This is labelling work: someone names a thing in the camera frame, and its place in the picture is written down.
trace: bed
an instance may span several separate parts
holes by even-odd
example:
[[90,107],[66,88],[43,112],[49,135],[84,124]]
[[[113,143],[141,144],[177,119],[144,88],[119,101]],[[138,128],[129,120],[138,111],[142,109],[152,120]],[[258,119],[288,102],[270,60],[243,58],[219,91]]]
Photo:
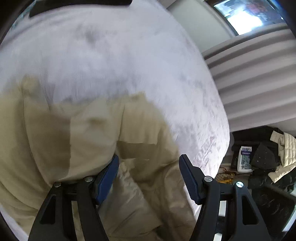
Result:
[[229,145],[224,107],[201,53],[157,1],[26,16],[0,45],[0,90],[26,74],[39,79],[48,103],[144,92],[180,153],[217,174]]

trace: yellow fabric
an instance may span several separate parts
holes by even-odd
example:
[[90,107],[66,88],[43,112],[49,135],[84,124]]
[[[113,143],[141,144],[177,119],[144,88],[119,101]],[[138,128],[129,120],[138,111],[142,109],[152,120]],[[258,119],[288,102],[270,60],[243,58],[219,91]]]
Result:
[[[25,77],[0,101],[0,203],[27,233],[55,181],[97,174],[116,153],[118,175],[99,212],[109,239],[189,240],[195,220],[178,148],[143,94],[48,106]],[[83,240],[75,203],[73,213]]]

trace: curtain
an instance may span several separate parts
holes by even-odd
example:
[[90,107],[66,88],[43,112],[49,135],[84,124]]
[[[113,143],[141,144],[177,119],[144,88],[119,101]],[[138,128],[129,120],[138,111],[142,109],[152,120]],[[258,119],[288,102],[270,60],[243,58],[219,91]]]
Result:
[[296,38],[286,24],[234,37],[203,56],[230,131],[296,118]]

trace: wall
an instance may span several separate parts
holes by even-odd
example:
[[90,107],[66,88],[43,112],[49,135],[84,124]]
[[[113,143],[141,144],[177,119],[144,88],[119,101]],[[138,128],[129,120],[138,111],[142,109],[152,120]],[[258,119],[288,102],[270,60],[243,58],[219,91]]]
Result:
[[237,36],[210,51],[204,58],[230,131],[262,125],[296,130],[296,38],[285,23]]
[[176,0],[157,0],[163,5],[165,8],[168,8],[170,5],[172,5]]
[[283,132],[289,133],[292,136],[296,136],[296,118],[273,123],[269,126],[277,127]]
[[168,10],[201,52],[234,37],[224,20],[202,0],[177,0]]

